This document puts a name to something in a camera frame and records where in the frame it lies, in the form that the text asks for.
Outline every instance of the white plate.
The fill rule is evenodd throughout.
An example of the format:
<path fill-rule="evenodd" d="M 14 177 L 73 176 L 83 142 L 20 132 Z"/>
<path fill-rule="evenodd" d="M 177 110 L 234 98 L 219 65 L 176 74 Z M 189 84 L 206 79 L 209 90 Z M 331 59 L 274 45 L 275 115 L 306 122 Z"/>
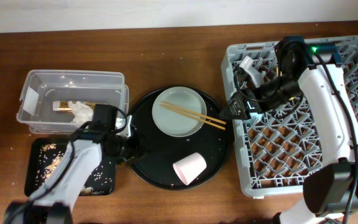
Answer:
<path fill-rule="evenodd" d="M 157 127 L 165 134 L 173 137 L 189 136 L 198 131 L 204 124 L 201 121 L 188 118 L 160 106 L 161 101 L 165 101 L 203 115 L 206 115 L 206 105 L 200 94 L 190 88 L 177 86 L 163 91 L 154 101 L 152 116 L 155 125 L 157 125 Z"/>

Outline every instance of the wooden chopstick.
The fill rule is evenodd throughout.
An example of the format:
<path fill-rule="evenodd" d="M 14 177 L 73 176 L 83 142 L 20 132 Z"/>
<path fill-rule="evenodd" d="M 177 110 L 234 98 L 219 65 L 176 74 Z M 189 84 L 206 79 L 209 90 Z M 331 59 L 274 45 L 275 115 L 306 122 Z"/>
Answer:
<path fill-rule="evenodd" d="M 182 108 L 182 107 L 180 107 L 180 106 L 173 105 L 173 104 L 171 104 L 171 103 L 167 103 L 167 102 L 164 102 L 164 101 L 161 101 L 161 103 L 165 103 L 165 104 L 167 104 L 167 105 L 169 105 L 169 106 L 171 106 L 171 107 L 173 107 L 173 108 L 186 111 L 187 113 L 191 113 L 191 114 L 200 116 L 200 117 L 202 117 L 202 118 L 210 119 L 211 121 L 215 121 L 215 122 L 218 122 L 218 123 L 221 123 L 221 124 L 226 124 L 225 121 L 221 121 L 220 119 L 212 118 L 212 117 L 210 117 L 210 116 L 206 116 L 206 115 L 203 115 L 203 114 L 200 114 L 200 113 L 197 113 L 197 112 L 188 110 L 188 109 L 186 109 L 186 108 Z"/>
<path fill-rule="evenodd" d="M 214 127 L 220 128 L 220 129 L 222 129 L 222 130 L 226 130 L 225 127 L 222 127 L 222 126 L 219 126 L 219 125 L 217 125 L 217 124 L 211 123 L 211 122 L 209 122 L 209 121 L 205 121 L 205 120 L 203 120 L 203 119 L 197 118 L 197 117 L 195 117 L 195 116 L 193 116 L 193 115 L 190 115 L 190 114 L 187 114 L 187 113 L 185 113 L 185 112 L 183 112 L 183 111 L 176 110 L 175 108 L 171 108 L 171 107 L 168 107 L 168 106 L 165 106 L 165 105 L 160 105 L 160 106 L 162 106 L 162 107 L 164 107 L 164 108 L 166 108 L 166 109 L 168 109 L 168 110 L 172 110 L 172 111 L 174 111 L 174 112 L 176 112 L 176 113 L 178 113 L 178 114 L 182 114 L 183 116 L 196 119 L 197 121 L 201 121 L 201 122 L 203 122 L 203 123 L 212 125 L 212 126 L 214 126 Z"/>

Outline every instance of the white cup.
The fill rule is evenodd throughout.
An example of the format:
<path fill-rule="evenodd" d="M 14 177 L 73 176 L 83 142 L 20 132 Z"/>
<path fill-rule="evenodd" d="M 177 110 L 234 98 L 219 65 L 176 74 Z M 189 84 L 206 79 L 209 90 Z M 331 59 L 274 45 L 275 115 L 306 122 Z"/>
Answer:
<path fill-rule="evenodd" d="M 187 156 L 173 164 L 173 169 L 179 179 L 186 185 L 189 185 L 206 168 L 206 162 L 198 152 Z"/>

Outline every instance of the brown table surface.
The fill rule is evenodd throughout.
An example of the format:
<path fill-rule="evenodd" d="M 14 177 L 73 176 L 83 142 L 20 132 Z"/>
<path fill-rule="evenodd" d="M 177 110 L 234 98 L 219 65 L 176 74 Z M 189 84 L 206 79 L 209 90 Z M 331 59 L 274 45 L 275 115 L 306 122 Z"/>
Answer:
<path fill-rule="evenodd" d="M 25 200 L 30 146 L 42 137 L 16 121 L 19 95 L 30 70 L 122 72 L 131 105 L 148 92 L 170 85 L 198 88 L 223 105 L 220 65 L 226 48 L 292 34 L 305 38 L 358 35 L 358 22 L 0 34 L 0 223 L 12 200 Z M 271 218 L 301 197 L 247 198 L 240 190 L 232 152 L 218 175 L 185 191 L 158 189 L 129 168 L 119 170 L 115 192 L 79 197 L 73 217 L 76 223 L 233 222 Z M 350 221 L 358 223 L 358 213 Z"/>

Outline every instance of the white background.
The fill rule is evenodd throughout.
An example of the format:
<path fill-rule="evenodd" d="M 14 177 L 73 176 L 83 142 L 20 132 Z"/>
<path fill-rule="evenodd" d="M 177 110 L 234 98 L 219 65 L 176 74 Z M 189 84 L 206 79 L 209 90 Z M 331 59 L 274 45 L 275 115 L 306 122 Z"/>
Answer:
<path fill-rule="evenodd" d="M 358 20 L 358 0 L 0 0 L 0 32 Z"/>

